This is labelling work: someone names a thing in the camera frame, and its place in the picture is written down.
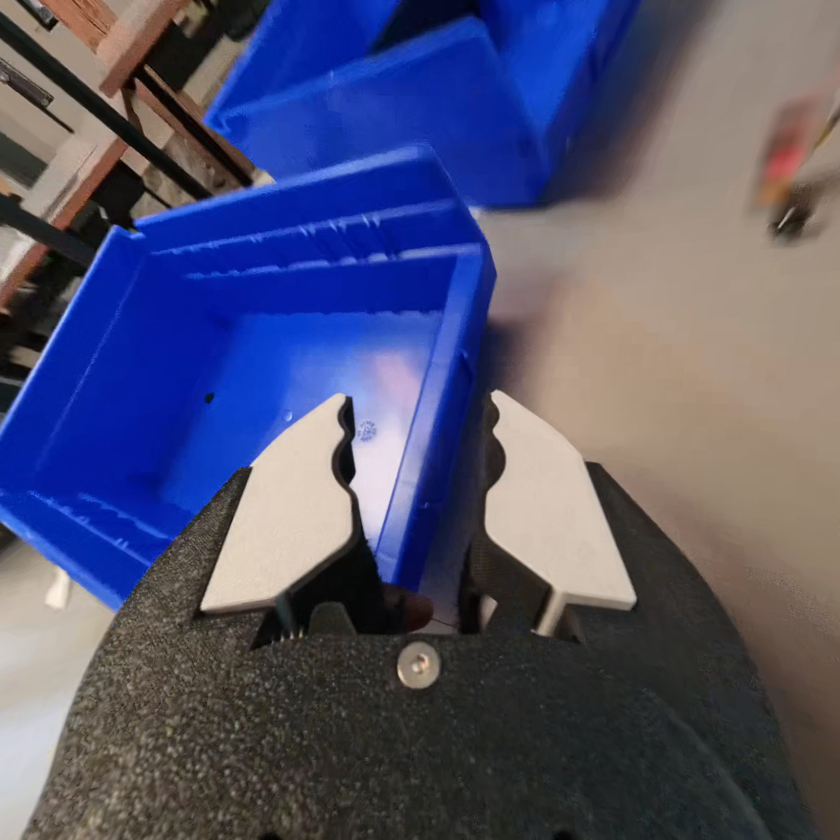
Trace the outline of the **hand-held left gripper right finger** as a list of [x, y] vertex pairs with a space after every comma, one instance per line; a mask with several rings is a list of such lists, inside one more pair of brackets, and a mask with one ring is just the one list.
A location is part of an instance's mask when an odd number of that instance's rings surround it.
[[557, 636], [570, 606], [628, 613], [637, 594], [584, 458], [501, 390], [485, 400], [479, 508], [467, 549], [467, 632], [522, 610]]

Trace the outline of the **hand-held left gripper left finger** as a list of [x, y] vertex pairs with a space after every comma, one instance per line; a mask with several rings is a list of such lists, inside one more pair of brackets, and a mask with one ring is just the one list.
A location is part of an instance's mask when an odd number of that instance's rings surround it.
[[336, 393], [257, 456], [206, 586], [204, 614], [271, 606], [362, 548], [350, 487], [353, 437], [352, 398]]

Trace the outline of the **black lego helmet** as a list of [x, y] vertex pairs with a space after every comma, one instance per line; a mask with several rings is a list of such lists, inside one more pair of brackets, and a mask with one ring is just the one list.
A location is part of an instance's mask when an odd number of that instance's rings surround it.
[[795, 242], [801, 239], [814, 214], [813, 202], [804, 197], [791, 196], [772, 215], [769, 237], [775, 242]]

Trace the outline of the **lego minifigure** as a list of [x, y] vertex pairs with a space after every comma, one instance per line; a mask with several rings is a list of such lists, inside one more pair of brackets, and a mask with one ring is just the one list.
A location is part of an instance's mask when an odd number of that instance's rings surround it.
[[779, 207], [792, 194], [801, 169], [838, 126], [838, 88], [784, 103], [773, 117], [753, 179], [749, 209]]

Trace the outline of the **person's left hand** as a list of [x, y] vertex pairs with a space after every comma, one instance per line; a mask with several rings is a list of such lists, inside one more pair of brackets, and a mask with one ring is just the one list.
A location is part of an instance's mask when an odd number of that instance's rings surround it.
[[434, 604], [424, 595], [394, 584], [383, 584], [385, 631], [412, 634], [422, 631], [434, 618]]

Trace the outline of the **blue plastic bin with divider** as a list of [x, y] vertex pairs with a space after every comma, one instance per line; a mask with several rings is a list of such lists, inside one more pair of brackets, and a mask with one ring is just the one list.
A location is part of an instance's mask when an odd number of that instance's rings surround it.
[[205, 112], [274, 179], [431, 147], [481, 208], [540, 202], [634, 1], [276, 1]]

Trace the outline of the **wooden metal shelf rack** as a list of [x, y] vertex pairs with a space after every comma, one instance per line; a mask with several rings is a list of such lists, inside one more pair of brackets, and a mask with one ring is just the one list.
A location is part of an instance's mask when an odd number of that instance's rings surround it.
[[20, 148], [44, 163], [24, 184], [20, 209], [69, 234], [84, 211], [120, 205], [131, 227], [144, 174], [175, 199], [200, 199], [253, 183], [256, 167], [203, 123], [240, 45], [226, 37], [236, 2], [42, 2], [45, 28], [25, 2], [2, 2], [2, 57], [18, 58], [27, 84], [45, 90], [63, 129], [40, 123]]

